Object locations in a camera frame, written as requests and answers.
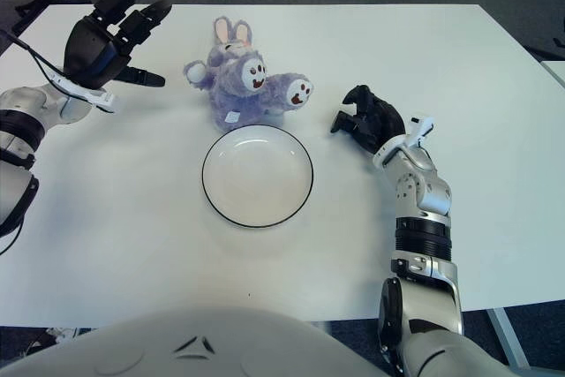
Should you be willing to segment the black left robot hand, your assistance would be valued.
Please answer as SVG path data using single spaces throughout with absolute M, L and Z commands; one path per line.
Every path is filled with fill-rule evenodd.
M 64 51 L 64 75 L 72 82 L 99 89 L 111 80 L 143 87 L 164 87 L 165 78 L 131 67 L 131 53 L 169 15 L 172 3 L 159 0 L 126 11 L 136 0 L 98 0 L 94 10 L 73 27 Z

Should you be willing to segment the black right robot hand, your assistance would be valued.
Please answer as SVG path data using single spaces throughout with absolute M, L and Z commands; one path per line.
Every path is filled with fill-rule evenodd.
M 330 132 L 347 132 L 364 150 L 376 154 L 390 139 L 405 134 L 403 119 L 394 106 L 377 97 L 367 85 L 357 85 L 343 98 L 344 105 L 355 104 L 350 115 L 340 110 Z

